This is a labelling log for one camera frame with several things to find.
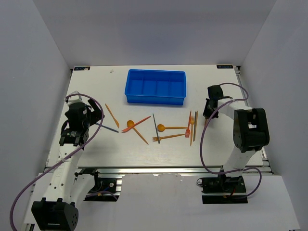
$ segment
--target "orange knife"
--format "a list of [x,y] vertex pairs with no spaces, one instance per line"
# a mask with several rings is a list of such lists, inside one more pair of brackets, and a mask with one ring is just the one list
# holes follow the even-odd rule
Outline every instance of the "orange knife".
[[129,128],[126,128],[126,129],[122,130],[122,132],[127,132],[127,131],[131,130],[133,127],[135,127],[136,125],[142,123],[143,121],[147,120],[147,119],[150,118],[150,117],[151,117],[151,116],[146,117],[146,118],[144,118],[143,120],[140,120],[139,122],[135,123],[133,126],[131,126],[131,127],[129,127]]

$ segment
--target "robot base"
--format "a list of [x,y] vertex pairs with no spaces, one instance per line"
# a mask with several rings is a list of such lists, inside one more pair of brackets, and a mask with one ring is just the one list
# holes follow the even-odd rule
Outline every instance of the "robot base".
[[203,204],[247,204],[243,177],[206,177],[202,180]]

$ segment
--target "blue tray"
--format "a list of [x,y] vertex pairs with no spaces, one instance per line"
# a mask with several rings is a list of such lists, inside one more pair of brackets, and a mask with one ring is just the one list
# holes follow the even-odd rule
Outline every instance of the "blue tray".
[[128,71],[125,95],[129,103],[183,105],[186,76],[183,71]]

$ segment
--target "gray wall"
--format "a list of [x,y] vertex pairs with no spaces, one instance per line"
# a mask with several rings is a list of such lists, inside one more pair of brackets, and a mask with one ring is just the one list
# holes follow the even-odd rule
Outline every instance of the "gray wall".
[[308,230],[308,2],[279,0],[242,66],[253,106],[267,112],[270,164]]
[[276,0],[34,0],[70,67],[242,64]]
[[[1,230],[20,190],[44,168],[70,72],[32,0],[0,3]],[[20,230],[28,190],[14,214]]]

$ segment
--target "black label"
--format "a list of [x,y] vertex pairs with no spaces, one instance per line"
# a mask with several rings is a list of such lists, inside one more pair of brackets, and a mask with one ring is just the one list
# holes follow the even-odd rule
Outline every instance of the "black label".
[[75,66],[74,71],[89,71],[90,67],[89,66]]
[[217,69],[233,69],[233,65],[216,65]]

